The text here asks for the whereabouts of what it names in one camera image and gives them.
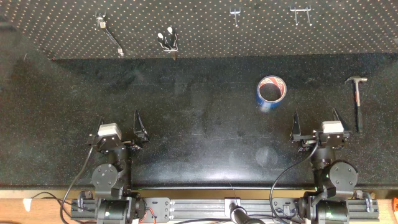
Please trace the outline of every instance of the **blue tape roll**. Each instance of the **blue tape roll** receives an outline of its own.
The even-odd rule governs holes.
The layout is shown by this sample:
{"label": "blue tape roll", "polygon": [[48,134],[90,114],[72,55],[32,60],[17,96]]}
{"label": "blue tape roll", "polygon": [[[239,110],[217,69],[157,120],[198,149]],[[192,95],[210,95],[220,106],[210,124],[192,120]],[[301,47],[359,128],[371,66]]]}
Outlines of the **blue tape roll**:
{"label": "blue tape roll", "polygon": [[[280,98],[278,100],[268,101],[268,100],[264,99],[263,96],[261,96],[260,87],[262,87],[265,84],[273,84],[278,87],[278,89],[280,90]],[[287,91],[286,84],[281,78],[273,76],[273,75],[267,76],[267,77],[263,78],[257,86],[257,92],[256,92],[257,102],[262,107],[274,108],[274,107],[278,106],[279,103],[284,99],[284,97],[286,95],[286,91]]]}

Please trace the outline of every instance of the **pegboard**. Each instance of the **pegboard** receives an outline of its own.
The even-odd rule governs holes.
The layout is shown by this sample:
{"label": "pegboard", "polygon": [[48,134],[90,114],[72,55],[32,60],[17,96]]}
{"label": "pegboard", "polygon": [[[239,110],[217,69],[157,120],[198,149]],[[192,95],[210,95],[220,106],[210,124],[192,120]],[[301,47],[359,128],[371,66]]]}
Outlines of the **pegboard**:
{"label": "pegboard", "polygon": [[[48,58],[118,58],[96,28],[106,12],[124,58],[170,57],[157,34],[172,26],[178,57],[398,52],[397,0],[0,0],[1,13]],[[290,7],[311,7],[295,14]],[[241,10],[238,27],[230,9]]]}

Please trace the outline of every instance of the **black countertop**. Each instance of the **black countertop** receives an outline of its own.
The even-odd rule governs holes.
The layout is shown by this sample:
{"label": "black countertop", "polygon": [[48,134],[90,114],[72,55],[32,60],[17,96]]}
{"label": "black countertop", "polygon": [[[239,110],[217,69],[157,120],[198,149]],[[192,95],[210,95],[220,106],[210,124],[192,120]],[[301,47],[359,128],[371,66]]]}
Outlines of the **black countertop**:
{"label": "black countertop", "polygon": [[[368,77],[365,135],[353,132],[337,157],[358,168],[357,187],[398,187],[397,55],[49,61],[30,52],[24,60],[2,51],[0,188],[67,188],[100,116],[127,135],[134,110],[151,137],[134,155],[135,188],[269,188],[307,156],[289,143],[295,110],[304,134],[332,120],[333,107],[355,130],[353,84],[344,83],[352,75]],[[281,77],[287,94],[265,113],[255,90],[267,75]],[[91,186],[104,159],[91,157],[77,187]],[[312,187],[310,164],[279,186]]]}

